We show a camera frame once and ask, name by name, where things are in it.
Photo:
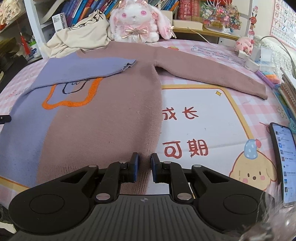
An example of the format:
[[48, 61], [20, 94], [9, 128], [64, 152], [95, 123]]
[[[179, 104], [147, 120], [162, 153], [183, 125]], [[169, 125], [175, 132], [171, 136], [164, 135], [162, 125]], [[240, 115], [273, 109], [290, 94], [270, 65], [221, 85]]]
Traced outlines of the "mauve and lilac knit sweater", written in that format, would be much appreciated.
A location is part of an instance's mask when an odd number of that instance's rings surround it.
[[51, 58], [1, 130], [1, 176], [27, 187], [90, 164], [155, 151], [162, 124], [158, 68], [267, 99], [263, 84], [221, 63], [155, 45], [110, 42]]

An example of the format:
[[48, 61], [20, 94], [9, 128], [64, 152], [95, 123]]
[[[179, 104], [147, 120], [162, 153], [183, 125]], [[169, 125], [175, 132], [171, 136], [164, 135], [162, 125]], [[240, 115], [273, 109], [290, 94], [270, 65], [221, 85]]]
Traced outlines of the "red tassel ornament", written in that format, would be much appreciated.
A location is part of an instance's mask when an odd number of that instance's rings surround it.
[[25, 53], [26, 53], [27, 55], [30, 55], [30, 53], [31, 53], [31, 49], [30, 49], [30, 47], [28, 46], [28, 44], [27, 44], [27, 42], [26, 42], [25, 37], [23, 36], [23, 34], [20, 33], [20, 35], [21, 35], [21, 43], [22, 43], [22, 46], [23, 46], [24, 49], [25, 49]]

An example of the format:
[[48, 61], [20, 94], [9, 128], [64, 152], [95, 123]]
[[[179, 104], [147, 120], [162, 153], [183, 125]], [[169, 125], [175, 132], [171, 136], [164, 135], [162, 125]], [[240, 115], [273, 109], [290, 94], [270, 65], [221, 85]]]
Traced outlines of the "black smartphone lit screen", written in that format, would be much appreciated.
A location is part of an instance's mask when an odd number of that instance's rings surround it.
[[285, 207], [295, 205], [295, 141], [292, 131], [277, 123], [269, 124], [276, 160], [277, 178]]

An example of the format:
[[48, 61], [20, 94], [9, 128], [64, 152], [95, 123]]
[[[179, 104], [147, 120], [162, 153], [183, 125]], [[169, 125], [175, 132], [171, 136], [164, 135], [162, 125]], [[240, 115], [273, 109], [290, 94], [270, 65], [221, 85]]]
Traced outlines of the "white small carton box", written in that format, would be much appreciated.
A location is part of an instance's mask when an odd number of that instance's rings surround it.
[[55, 32], [59, 32], [63, 29], [68, 28], [65, 13], [59, 13], [52, 16]]

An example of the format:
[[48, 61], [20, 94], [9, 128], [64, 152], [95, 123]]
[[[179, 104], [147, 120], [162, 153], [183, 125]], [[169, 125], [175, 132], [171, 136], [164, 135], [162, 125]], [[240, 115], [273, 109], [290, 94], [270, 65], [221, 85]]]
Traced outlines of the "cream canvas tote bag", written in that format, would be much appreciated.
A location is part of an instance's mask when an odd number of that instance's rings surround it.
[[41, 46], [47, 58], [62, 58], [77, 50], [93, 50], [106, 46], [111, 41], [109, 22], [99, 10], [91, 13], [76, 25], [56, 32]]

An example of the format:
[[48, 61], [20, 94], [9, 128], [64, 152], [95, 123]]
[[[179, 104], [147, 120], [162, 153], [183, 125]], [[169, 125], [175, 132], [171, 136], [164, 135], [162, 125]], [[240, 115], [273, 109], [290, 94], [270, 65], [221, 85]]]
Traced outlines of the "purple pen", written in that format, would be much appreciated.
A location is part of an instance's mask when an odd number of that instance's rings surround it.
[[275, 84], [272, 83], [260, 70], [257, 70], [255, 74], [261, 78], [271, 89], [275, 87]]

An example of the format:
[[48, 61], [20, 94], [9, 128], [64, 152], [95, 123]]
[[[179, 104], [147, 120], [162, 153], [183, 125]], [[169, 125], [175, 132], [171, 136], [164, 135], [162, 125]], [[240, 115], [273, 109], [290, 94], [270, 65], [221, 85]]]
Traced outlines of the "white charger plug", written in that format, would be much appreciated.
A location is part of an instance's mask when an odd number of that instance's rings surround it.
[[261, 45], [254, 46], [252, 53], [250, 55], [250, 59], [254, 62], [259, 61], [261, 57]]

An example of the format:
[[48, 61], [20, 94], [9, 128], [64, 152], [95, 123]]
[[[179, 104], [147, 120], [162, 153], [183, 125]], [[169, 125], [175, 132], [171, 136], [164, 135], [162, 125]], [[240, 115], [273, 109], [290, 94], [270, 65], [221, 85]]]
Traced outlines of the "small pink pig toy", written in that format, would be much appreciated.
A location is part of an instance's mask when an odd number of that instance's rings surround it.
[[254, 40], [249, 37], [241, 37], [239, 38], [234, 46], [234, 51], [239, 52], [243, 51], [246, 54], [250, 55], [253, 50]]

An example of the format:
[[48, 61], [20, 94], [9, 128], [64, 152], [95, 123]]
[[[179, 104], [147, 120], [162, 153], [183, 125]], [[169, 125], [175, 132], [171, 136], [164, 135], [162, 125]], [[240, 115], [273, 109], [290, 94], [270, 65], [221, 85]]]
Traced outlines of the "white pink plush bunny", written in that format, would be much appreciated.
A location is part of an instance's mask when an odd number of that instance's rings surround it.
[[155, 43], [160, 37], [176, 37], [169, 18], [146, 1], [120, 1], [110, 14], [109, 24], [116, 42]]

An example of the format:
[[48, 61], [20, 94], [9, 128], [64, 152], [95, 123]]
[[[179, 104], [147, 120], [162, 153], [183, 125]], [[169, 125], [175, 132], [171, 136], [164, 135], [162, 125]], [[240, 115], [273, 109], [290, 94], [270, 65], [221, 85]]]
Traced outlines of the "colourful paper star bouquet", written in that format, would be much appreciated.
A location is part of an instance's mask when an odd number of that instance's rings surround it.
[[224, 33], [241, 29], [240, 12], [232, 1], [205, 1], [201, 4], [200, 16], [205, 26], [220, 28]]

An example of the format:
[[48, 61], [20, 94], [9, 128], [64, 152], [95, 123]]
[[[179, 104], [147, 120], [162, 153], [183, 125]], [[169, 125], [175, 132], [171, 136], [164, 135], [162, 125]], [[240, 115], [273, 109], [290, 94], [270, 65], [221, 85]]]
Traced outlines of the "alphabet wall poster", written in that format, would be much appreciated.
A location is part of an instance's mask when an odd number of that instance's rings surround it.
[[295, 11], [285, 1], [275, 0], [270, 34], [279, 39], [283, 44], [295, 49], [295, 24]]

